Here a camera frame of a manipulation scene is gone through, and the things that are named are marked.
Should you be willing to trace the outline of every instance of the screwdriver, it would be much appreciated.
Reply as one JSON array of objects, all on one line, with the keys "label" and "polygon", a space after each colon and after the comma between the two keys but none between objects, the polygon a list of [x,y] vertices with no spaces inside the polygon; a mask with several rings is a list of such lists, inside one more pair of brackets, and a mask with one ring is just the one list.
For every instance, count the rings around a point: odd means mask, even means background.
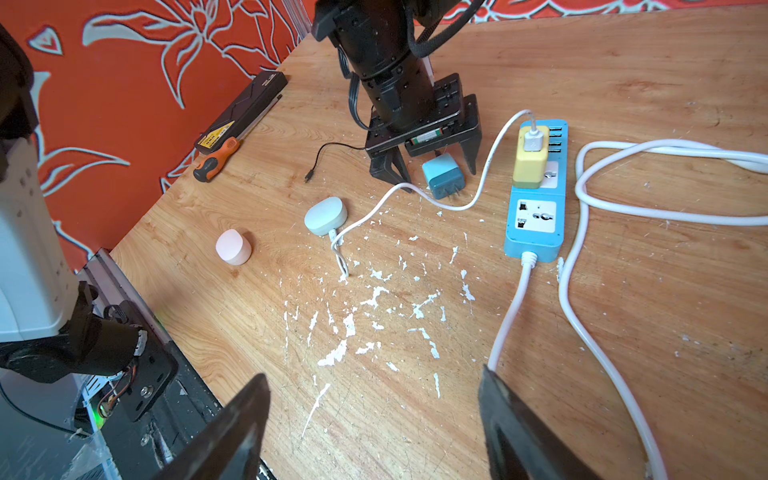
[{"label": "screwdriver", "polygon": [[228,138],[220,149],[200,159],[199,166],[194,169],[192,174],[201,182],[210,182],[224,168],[230,155],[235,153],[238,148],[240,148],[240,142],[235,137]]},{"label": "screwdriver", "polygon": [[272,106],[275,105],[275,103],[277,103],[277,101],[282,97],[282,95],[277,95],[277,97],[272,100],[272,102],[264,109],[264,111],[258,117],[256,117],[250,123],[250,125],[248,125],[248,127],[243,130],[241,134],[237,135],[237,137],[228,138],[220,149],[210,152],[208,155],[202,157],[200,159],[200,163],[198,163],[197,167],[195,167],[194,171],[192,172],[194,177],[204,183],[210,182],[214,177],[216,177],[221,169],[224,168],[224,165],[227,163],[227,160],[230,159],[230,156],[235,153],[238,148],[240,148],[240,140],[248,135],[254,127],[256,127],[264,115],[266,115]]}]

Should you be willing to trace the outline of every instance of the cable plug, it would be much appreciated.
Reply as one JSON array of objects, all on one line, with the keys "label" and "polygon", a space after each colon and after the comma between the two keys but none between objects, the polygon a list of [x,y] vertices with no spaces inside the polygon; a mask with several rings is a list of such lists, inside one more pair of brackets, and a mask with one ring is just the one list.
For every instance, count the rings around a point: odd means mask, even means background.
[{"label": "cable plug", "polygon": [[518,133],[518,153],[512,172],[512,184],[517,188],[539,188],[544,180],[548,157],[549,127],[522,127]]},{"label": "cable plug", "polygon": [[538,261],[538,255],[533,252],[523,252],[523,254],[520,256],[520,264],[522,266],[529,266],[531,268],[534,268],[536,266],[536,262]]},{"label": "cable plug", "polygon": [[544,132],[542,130],[531,129],[525,132],[524,151],[541,151],[542,148],[544,148]]}]

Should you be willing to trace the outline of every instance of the yellow label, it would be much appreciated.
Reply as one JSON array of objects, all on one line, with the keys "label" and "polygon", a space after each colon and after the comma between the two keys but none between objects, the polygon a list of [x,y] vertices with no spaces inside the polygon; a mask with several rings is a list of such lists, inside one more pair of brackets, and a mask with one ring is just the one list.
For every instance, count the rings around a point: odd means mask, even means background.
[{"label": "yellow label", "polygon": [[219,127],[216,130],[211,131],[208,135],[205,136],[205,138],[203,138],[203,140],[197,142],[197,144],[205,148],[213,148],[216,142],[223,137],[223,135],[227,132],[227,130],[229,130],[233,123],[235,123],[234,120],[224,125],[223,127]]}]

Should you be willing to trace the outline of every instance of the orange screwdriver handle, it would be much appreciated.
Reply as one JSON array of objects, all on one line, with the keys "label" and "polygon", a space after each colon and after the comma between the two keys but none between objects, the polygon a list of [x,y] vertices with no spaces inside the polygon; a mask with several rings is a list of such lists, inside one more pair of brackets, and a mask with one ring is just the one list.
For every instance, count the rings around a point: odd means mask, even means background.
[{"label": "orange screwdriver handle", "polygon": [[235,137],[230,137],[220,149],[203,157],[192,174],[201,182],[210,182],[224,168],[230,155],[238,148],[240,148],[240,142]]}]

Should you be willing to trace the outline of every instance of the white usb cable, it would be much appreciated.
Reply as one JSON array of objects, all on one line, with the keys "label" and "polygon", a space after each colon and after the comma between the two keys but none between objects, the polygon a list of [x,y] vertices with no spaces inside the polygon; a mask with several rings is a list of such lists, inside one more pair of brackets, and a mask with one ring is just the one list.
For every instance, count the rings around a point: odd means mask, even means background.
[{"label": "white usb cable", "polygon": [[512,124],[514,124],[523,115],[527,115],[531,119],[531,123],[533,125],[535,125],[536,119],[535,119],[535,117],[533,115],[533,112],[530,111],[530,110],[520,110],[518,113],[512,115],[512,118],[510,118],[507,121],[507,123],[504,125],[504,127],[502,128],[502,131],[498,132],[498,135],[496,136],[496,140],[493,142],[493,145],[491,146],[491,151],[488,152],[488,159],[485,161],[485,166],[483,167],[482,174],[480,175],[480,184],[478,185],[478,191],[475,194],[475,197],[472,198],[472,201],[470,201],[468,204],[462,205],[460,207],[453,207],[452,205],[441,204],[440,202],[438,202],[437,200],[432,198],[431,195],[428,195],[427,193],[425,193],[424,190],[422,190],[421,188],[418,188],[416,185],[409,184],[407,182],[403,182],[401,184],[397,184],[394,187],[390,188],[389,191],[384,194],[382,199],[379,200],[379,202],[376,204],[376,206],[373,208],[373,210],[371,210],[367,215],[365,215],[360,220],[357,220],[352,225],[349,225],[347,228],[342,230],[341,233],[336,235],[331,240],[331,250],[335,253],[336,259],[339,261],[339,268],[341,269],[342,275],[343,276],[349,276],[349,268],[346,265],[346,261],[344,260],[344,257],[342,257],[341,253],[339,253],[339,250],[338,250],[339,239],[344,237],[344,235],[348,234],[350,231],[352,231],[352,230],[356,229],[357,227],[359,227],[360,225],[364,224],[366,221],[368,221],[368,219],[370,217],[373,217],[374,215],[376,215],[376,212],[378,212],[379,209],[384,206],[384,203],[397,190],[400,190],[401,188],[410,188],[413,191],[415,191],[417,194],[419,194],[422,197],[424,197],[432,205],[435,205],[436,207],[440,207],[440,208],[442,208],[444,210],[452,210],[452,211],[455,211],[455,212],[460,212],[460,211],[467,210],[467,209],[470,209],[470,208],[474,207],[475,204],[478,203],[478,200],[480,199],[480,194],[482,193],[482,189],[485,186],[485,178],[488,176],[488,169],[491,166],[491,161],[493,160],[493,155],[496,153],[496,148],[502,142],[502,138],[504,138],[504,135],[507,133],[507,130],[509,130],[509,128],[512,126]]}]

